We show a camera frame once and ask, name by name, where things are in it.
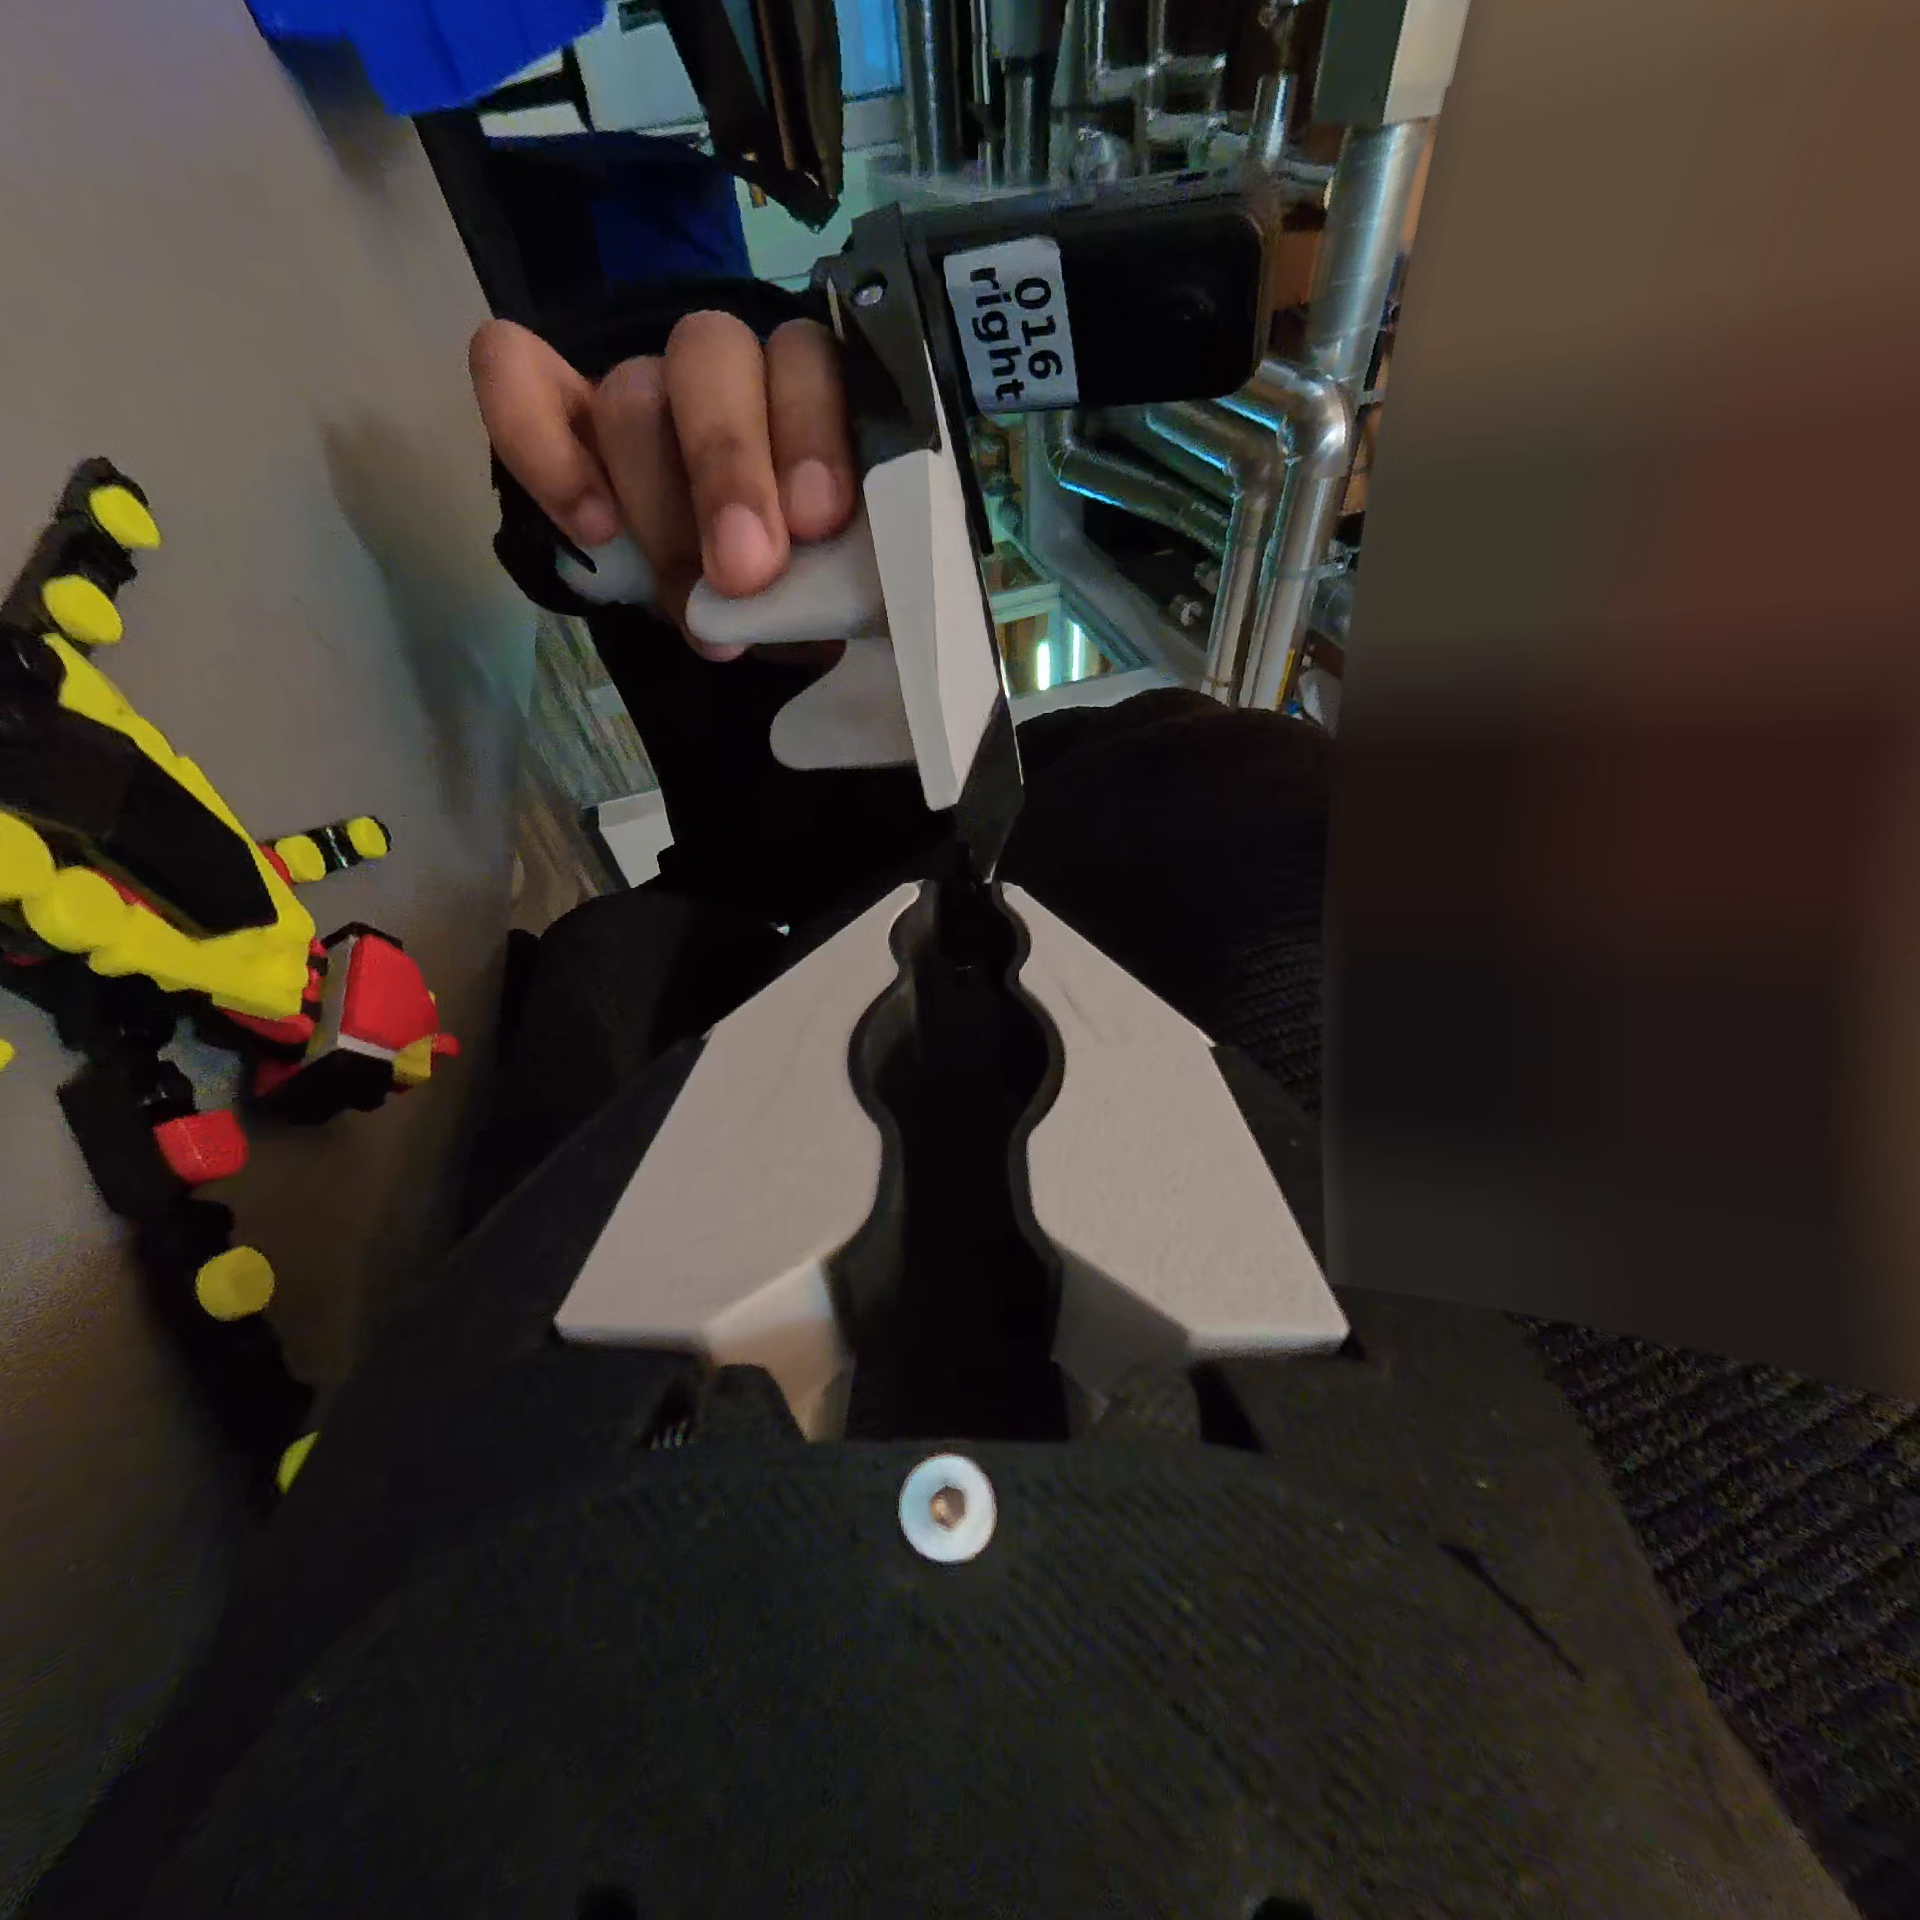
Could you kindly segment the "metal ventilation pipes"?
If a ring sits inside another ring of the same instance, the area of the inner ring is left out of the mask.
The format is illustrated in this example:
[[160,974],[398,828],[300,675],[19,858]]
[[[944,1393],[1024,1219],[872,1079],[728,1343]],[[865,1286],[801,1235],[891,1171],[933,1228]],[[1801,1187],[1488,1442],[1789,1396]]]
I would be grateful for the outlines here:
[[1121,289],[1069,295],[1140,346],[1216,201],[1256,218],[1259,366],[1213,398],[1077,401],[988,418],[976,461],[1010,538],[1121,659],[1220,702],[1307,703],[1312,609],[1342,595],[1337,524],[1467,4],[891,4],[902,201],[1010,212],[1052,194],[1121,218]]

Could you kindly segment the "person's right hand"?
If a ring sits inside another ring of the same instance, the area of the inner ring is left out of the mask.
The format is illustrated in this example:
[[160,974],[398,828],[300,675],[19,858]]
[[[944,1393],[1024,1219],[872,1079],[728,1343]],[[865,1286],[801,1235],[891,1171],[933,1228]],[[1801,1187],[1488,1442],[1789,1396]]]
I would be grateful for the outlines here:
[[505,473],[576,546],[629,538],[667,618],[696,585],[773,587],[796,546],[838,538],[859,499],[841,351],[792,319],[763,343],[696,310],[658,356],[588,377],[529,327],[469,343],[477,413]]

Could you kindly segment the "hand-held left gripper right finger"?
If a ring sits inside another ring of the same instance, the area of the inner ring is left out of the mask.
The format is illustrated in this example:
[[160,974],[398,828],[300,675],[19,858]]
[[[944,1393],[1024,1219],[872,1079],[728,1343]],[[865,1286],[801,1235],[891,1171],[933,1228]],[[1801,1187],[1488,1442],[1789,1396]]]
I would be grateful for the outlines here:
[[1002,901],[1056,1058],[1026,1205],[1060,1266],[1052,1356],[1088,1413],[1198,1362],[1336,1353],[1348,1317],[1210,1036],[1026,890]]

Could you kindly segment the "black yellow lego spider model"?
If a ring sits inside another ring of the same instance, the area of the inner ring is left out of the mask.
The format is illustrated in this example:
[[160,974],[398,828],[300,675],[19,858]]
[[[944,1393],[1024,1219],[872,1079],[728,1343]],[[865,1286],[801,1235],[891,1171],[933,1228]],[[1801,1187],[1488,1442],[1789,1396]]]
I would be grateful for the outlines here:
[[68,1135],[221,1438],[267,1502],[317,1442],[316,1393],[270,1324],[273,1259],[212,1193],[249,1119],[374,1114],[460,1057],[418,959],[300,890],[394,847],[373,813],[256,837],[110,682],[120,596],[160,549],[146,489],[70,467],[2,606],[4,987],[80,1058]]

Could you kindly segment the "blue plastic bin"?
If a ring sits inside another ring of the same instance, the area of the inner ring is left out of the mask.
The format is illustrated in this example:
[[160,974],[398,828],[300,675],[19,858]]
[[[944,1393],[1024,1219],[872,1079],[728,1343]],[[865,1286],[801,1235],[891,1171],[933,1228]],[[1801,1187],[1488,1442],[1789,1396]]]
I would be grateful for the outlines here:
[[476,106],[594,33],[605,3],[249,3],[274,43],[340,43],[395,115]]

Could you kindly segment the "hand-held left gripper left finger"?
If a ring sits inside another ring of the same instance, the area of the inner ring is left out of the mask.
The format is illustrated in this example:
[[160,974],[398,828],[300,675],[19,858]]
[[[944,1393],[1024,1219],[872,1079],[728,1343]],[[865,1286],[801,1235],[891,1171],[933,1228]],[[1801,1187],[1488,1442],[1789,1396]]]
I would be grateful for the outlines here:
[[830,1263],[883,1165],[850,1046],[918,899],[899,884],[707,1036],[560,1305],[568,1340],[760,1366],[805,1438],[844,1434],[856,1362]]

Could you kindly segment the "blue jacket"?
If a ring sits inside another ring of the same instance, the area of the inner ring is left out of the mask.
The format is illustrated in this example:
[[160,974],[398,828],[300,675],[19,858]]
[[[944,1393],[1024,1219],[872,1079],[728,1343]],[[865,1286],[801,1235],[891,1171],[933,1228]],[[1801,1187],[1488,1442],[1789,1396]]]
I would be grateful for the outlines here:
[[657,282],[749,279],[731,172],[643,133],[482,139],[488,187],[534,306]]

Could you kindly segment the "black office chair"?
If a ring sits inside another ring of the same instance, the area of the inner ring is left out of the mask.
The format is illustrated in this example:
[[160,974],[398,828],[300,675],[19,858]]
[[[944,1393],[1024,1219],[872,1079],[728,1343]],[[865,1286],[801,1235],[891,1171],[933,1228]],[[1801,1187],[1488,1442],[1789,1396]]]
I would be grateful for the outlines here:
[[841,207],[845,109],[833,3],[657,3],[716,158],[820,234]]

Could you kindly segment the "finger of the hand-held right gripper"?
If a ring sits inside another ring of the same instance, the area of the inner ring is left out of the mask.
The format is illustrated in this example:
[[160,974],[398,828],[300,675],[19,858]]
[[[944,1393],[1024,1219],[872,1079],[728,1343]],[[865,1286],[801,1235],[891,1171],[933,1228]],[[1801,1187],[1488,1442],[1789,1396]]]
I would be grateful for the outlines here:
[[954,451],[913,449],[875,467],[869,526],[924,801],[952,813],[968,871],[989,882],[1024,780]]

